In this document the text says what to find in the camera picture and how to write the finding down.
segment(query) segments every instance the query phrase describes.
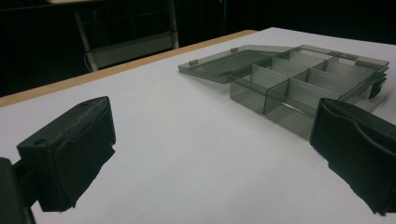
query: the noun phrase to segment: table edge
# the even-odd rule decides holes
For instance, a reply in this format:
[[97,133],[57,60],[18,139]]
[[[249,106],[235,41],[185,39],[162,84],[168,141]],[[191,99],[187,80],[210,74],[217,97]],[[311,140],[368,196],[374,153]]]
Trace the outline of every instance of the table edge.
[[96,79],[102,78],[102,77],[109,77],[112,75],[115,75],[117,73],[129,70],[129,69],[133,69],[148,63],[154,63],[157,62],[159,60],[162,59],[166,59],[166,58],[170,58],[182,53],[186,53],[192,50],[196,50],[196,49],[201,49],[201,48],[205,48],[211,45],[215,45],[221,42],[225,42],[228,40],[232,40],[232,39],[236,39],[238,37],[244,36],[244,35],[251,35],[256,33],[257,31],[254,30],[245,30],[245,31],[241,31],[241,32],[237,32],[234,34],[230,34],[230,35],[224,35],[221,37],[217,37],[214,39],[210,39],[210,40],[206,40],[204,42],[200,42],[197,44],[193,44],[193,45],[189,45],[187,47],[183,47],[180,49],[173,49],[170,51],[166,51],[163,53],[159,53],[159,54],[155,54],[152,56],[149,56],[147,58],[142,58],[139,60],[135,60],[135,61],[131,61],[128,63],[123,63],[123,64],[119,64],[119,65],[115,65],[103,70],[99,70],[96,72],[92,72],[86,75],[81,75],[78,77],[72,77],[66,80],[62,80],[59,82],[55,82],[55,83],[51,83],[49,85],[45,85],[45,86],[41,86],[41,87],[37,87],[28,91],[21,91],[18,93],[14,93],[14,94],[10,94],[4,97],[0,98],[0,107],[6,106],[6,105],[13,105],[19,102],[23,102],[26,100],[30,100],[39,96],[43,96],[46,94],[50,94],[56,91],[61,91],[70,87],[74,87],[77,85],[81,85],[90,81],[94,81]]

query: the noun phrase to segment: white table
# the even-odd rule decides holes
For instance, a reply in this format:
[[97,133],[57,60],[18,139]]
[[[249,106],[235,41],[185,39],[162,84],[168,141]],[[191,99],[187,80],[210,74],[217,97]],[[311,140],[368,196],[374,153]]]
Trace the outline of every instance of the white table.
[[308,44],[390,62],[373,113],[396,124],[396,46],[270,28],[0,107],[0,156],[74,105],[108,96],[116,153],[61,214],[42,223],[395,223],[374,215],[308,141],[232,101],[229,85],[177,66],[243,45]]

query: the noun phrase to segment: plastic organizer box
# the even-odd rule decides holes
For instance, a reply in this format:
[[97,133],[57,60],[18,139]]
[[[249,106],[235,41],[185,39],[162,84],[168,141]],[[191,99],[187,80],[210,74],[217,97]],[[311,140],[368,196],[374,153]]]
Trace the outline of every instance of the plastic organizer box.
[[356,104],[376,96],[389,62],[302,45],[247,45],[178,66],[179,72],[230,83],[241,105],[308,139],[320,98]]

